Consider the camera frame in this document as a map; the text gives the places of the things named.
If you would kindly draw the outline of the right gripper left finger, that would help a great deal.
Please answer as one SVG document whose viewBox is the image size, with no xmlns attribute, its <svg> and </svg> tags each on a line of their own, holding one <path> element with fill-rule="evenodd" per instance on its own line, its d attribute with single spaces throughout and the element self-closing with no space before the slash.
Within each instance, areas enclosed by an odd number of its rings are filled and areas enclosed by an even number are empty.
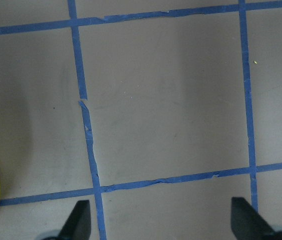
<svg viewBox="0 0 282 240">
<path fill-rule="evenodd" d="M 58 240 L 88 240 L 91 236 L 91 211 L 89 200 L 79 200 L 66 220 Z"/>
</svg>

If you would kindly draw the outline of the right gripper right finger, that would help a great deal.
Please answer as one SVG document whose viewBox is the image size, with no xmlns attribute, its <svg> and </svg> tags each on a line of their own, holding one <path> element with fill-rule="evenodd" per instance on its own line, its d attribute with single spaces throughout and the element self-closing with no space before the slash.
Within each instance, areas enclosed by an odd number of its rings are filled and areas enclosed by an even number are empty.
<svg viewBox="0 0 282 240">
<path fill-rule="evenodd" d="M 231 199 L 231 230 L 237 240 L 282 240 L 243 197 Z"/>
</svg>

